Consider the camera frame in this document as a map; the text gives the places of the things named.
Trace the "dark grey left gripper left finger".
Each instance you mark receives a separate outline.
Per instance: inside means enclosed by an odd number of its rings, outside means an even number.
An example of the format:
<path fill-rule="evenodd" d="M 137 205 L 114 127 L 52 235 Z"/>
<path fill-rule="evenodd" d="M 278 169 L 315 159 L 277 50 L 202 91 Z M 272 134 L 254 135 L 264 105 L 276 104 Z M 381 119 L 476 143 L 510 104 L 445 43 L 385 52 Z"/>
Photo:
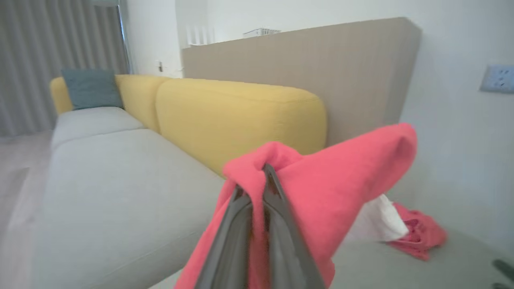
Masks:
<path fill-rule="evenodd" d="M 195 289 L 246 289 L 253 205 L 237 185 L 211 243 Z"/>

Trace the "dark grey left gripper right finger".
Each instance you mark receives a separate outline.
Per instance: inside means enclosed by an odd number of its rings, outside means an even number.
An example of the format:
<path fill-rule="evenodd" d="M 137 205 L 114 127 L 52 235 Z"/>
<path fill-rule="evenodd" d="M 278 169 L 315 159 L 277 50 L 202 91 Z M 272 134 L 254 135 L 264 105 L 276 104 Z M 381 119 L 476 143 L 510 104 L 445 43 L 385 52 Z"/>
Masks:
<path fill-rule="evenodd" d="M 325 283 L 299 229 L 291 203 L 272 165 L 263 167 L 272 289 L 325 289 Z"/>

